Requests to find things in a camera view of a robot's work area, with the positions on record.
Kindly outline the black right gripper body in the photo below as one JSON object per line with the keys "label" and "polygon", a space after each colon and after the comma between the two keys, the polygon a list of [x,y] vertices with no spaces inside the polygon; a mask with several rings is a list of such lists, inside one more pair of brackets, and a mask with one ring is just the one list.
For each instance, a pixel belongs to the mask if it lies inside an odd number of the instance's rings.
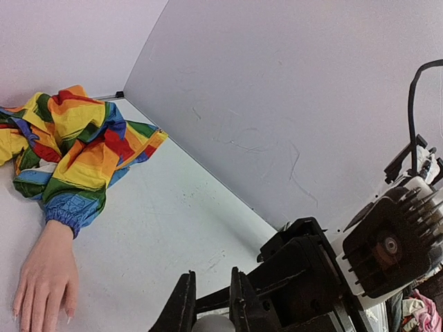
{"label": "black right gripper body", "polygon": [[[389,189],[335,241],[313,217],[279,230],[245,273],[277,331],[369,331],[364,311],[442,261],[442,193]],[[197,300],[197,312],[229,310],[229,288]]]}

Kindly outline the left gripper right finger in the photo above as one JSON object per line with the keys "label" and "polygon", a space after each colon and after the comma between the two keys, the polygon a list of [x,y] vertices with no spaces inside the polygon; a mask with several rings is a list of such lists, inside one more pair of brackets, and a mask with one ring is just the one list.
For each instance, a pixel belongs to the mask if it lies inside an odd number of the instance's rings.
{"label": "left gripper right finger", "polygon": [[231,271],[229,293],[229,319],[236,332],[277,331],[248,277],[238,267]]}

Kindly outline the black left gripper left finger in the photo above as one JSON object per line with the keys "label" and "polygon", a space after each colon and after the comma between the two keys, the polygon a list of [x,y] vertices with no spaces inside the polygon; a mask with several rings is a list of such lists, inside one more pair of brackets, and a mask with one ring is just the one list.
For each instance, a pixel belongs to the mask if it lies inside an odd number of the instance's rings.
{"label": "black left gripper left finger", "polygon": [[149,332],[191,332],[197,320],[196,285],[194,271],[182,274]]}

